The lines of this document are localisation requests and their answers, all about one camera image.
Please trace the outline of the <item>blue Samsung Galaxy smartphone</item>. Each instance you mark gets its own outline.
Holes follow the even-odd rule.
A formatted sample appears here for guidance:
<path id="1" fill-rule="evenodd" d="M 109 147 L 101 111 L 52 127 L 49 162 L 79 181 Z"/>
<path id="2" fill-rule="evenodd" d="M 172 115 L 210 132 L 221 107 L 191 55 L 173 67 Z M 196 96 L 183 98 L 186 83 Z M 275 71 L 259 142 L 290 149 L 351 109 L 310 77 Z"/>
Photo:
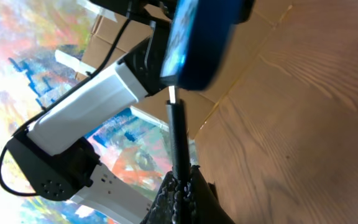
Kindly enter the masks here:
<path id="1" fill-rule="evenodd" d="M 254 0 L 179 0 L 160 80 L 185 90 L 207 89 L 236 24 L 246 22 Z"/>

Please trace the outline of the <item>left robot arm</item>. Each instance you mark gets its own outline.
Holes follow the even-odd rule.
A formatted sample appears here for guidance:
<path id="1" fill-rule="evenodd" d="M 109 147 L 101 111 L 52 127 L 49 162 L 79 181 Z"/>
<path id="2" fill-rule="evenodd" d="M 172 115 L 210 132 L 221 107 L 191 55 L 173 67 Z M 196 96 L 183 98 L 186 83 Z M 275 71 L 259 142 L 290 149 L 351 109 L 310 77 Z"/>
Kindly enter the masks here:
<path id="1" fill-rule="evenodd" d="M 33 195 L 72 200 L 119 223 L 140 223 L 150 212 L 151 200 L 113 174 L 85 136 L 128 106 L 163 90 L 160 72 L 170 22 L 151 16 L 146 1 L 98 1 L 98 5 L 128 22 L 150 26 L 152 35 L 116 62 L 103 61 L 17 129 L 4 150 L 17 162 Z"/>

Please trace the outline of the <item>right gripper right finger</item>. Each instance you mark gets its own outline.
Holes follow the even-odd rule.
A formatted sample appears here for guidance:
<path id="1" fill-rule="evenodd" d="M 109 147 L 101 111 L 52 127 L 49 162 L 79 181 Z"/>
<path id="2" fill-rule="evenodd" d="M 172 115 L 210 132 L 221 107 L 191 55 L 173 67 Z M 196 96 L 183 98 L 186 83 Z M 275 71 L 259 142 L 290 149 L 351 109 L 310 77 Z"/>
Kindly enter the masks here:
<path id="1" fill-rule="evenodd" d="M 185 202 L 191 223 L 234 224 L 234 221 L 220 206 L 217 198 L 205 181 L 199 166 L 190 169 L 190 180 L 185 188 Z"/>

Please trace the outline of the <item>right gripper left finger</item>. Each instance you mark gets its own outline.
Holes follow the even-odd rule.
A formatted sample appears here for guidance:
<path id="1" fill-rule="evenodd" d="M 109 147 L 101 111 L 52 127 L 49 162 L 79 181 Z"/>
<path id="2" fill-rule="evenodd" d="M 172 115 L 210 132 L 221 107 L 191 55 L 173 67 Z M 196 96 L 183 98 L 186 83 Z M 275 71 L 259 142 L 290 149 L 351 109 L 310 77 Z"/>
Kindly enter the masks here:
<path id="1" fill-rule="evenodd" d="M 179 223 L 178 193 L 178 181 L 173 172 L 169 171 L 166 173 L 155 200 L 140 224 Z"/>

